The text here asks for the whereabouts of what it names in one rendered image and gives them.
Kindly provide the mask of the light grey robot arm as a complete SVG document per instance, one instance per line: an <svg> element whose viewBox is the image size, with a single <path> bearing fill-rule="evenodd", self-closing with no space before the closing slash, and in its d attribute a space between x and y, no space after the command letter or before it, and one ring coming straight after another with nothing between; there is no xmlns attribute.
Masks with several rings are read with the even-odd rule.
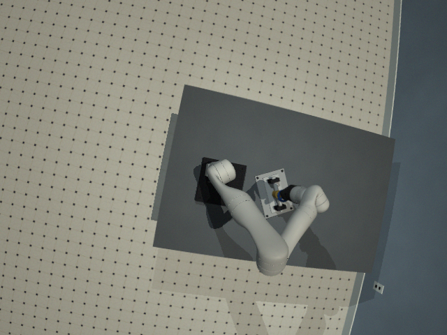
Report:
<svg viewBox="0 0 447 335"><path fill-rule="evenodd" d="M234 221L247 229L256 245L258 270L266 276L280 274L317 213L323 213L329 208L330 203L323 189L312 185L296 191L295 199L300 205L279 234L268 223L248 193L225 185L236 178L235 168L229 160L222 159L207 165L205 176L221 196Z"/></svg>

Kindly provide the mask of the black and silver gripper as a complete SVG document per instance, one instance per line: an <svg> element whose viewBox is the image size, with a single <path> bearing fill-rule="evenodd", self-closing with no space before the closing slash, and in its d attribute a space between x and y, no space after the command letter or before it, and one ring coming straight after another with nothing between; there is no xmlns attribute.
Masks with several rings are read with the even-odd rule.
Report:
<svg viewBox="0 0 447 335"><path fill-rule="evenodd" d="M283 200L286 200L286 201L289 200L289 201L291 201L291 202L293 202L295 204L299 204L300 205L300 203L298 203L296 201L296 199L295 199L295 193L296 193L296 191L299 188L304 188L304 187L303 186L299 186L299 185L297 185L297 186L290 185L290 186L286 187L285 189L283 189L282 191L280 191L280 195L281 195Z"/></svg>

